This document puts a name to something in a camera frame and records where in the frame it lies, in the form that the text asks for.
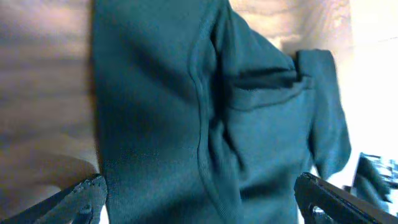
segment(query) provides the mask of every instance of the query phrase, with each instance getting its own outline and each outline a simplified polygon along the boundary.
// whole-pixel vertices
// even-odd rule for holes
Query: brown wood
[[[231,5],[287,54],[352,46],[348,0]],[[90,20],[90,0],[0,0],[0,219],[98,172]]]

